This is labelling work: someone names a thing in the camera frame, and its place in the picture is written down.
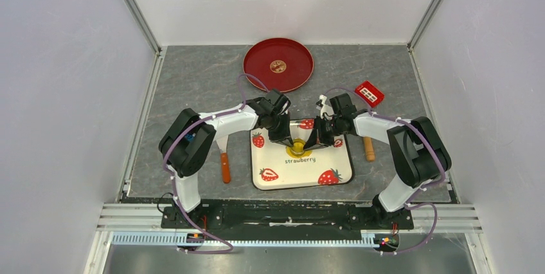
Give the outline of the white strawberry tray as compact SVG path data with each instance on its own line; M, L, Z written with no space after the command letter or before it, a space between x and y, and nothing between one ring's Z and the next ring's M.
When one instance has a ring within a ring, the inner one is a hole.
M308 140L313 119L290 122L293 141ZM292 158L286 146L269 140L268 130L254 129L251 137L252 180L260 190L340 185L353 178L352 159L344 136L335 137L333 146L312 151L304 158Z

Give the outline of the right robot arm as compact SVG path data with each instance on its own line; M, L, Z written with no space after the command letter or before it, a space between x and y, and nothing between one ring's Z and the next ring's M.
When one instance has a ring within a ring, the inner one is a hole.
M320 95L316 105L320 115L314 119L305 150L330 147L337 136L345 134L389 145L396 174L373 198L371 206L371 220L380 228L394 223L397 213L409 208L417 192L443 181L452 166L449 153L427 117L406 120L358 110L347 94L333 98Z

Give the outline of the round metal cookie cutter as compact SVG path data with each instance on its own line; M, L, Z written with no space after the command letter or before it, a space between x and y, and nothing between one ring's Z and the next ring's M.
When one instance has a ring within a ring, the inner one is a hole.
M290 153L296 157L303 156L305 154L304 150L305 141L299 138L294 140L294 145L290 148Z

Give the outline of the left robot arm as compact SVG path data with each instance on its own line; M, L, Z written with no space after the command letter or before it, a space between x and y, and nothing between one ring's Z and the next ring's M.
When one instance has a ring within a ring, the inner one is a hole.
M243 101L225 110L197 113L182 110L158 145L163 169L173 183L173 199L179 207L177 220L187 228L202 218L199 206L198 171L204 165L213 143L231 134L255 129L272 133L272 141L292 145L289 131L290 100L272 89L264 97Z

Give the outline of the metal spatula orange handle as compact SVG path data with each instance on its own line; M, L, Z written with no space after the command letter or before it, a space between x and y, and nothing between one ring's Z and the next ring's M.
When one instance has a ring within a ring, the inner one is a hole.
M221 173L222 173L222 181L223 183L228 184L231 182L229 158L227 153L228 136L219 138L216 142L220 151L220 166L221 166Z

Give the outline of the yellow dough lump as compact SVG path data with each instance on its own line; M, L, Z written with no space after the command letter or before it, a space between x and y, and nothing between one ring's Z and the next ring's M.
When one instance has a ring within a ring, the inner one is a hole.
M293 141L293 146L291 147L286 146L286 152L290 157L296 158L296 159L308 157L312 154L312 151L305 150L304 149L305 144L306 143L304 140L296 138Z

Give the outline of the wooden roller with handle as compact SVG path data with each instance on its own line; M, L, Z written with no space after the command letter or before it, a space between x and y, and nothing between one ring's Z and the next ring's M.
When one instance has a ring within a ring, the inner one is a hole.
M369 162L374 162L376 160L376 154L373 147L372 139L368 136L362 138L364 145L364 153L366 160Z

